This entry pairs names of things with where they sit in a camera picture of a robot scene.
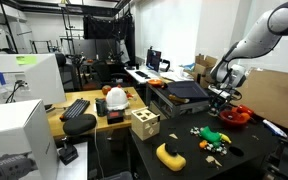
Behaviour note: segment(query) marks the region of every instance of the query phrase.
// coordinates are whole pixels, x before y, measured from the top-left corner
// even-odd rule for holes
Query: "small wooden box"
[[[160,115],[147,108],[132,111],[132,130],[143,141],[160,132]]]

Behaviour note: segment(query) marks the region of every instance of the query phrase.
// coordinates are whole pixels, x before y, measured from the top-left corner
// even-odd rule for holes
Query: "black table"
[[[193,127],[209,126],[213,132],[220,132],[230,137],[232,144],[225,146],[238,147],[244,152],[244,156],[238,157],[229,150],[227,155],[221,156],[218,153],[200,149],[200,137],[192,136],[190,129]],[[179,116],[177,118],[161,121],[160,133],[145,141],[141,141],[131,131],[133,148],[131,148],[131,167],[134,170],[138,153],[145,165],[149,179],[209,179],[235,166],[250,161],[256,157],[268,154],[277,144],[277,138],[264,128],[262,122],[258,124],[248,123],[244,128],[227,128],[223,122],[210,116],[207,112]],[[169,170],[156,156],[156,149],[162,143],[169,140],[169,134],[174,133],[178,137],[178,152],[186,159],[186,166],[179,172]],[[216,168],[205,159],[207,156],[214,156],[223,166]]]

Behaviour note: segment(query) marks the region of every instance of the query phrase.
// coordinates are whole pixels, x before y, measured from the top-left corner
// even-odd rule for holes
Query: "black keyboard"
[[[67,121],[78,115],[83,114],[90,104],[90,101],[76,99],[75,102],[70,107],[68,107],[68,109],[60,116],[60,120]]]
[[[142,71],[135,71],[136,74],[138,74],[141,77],[147,77],[148,75],[143,73]]]

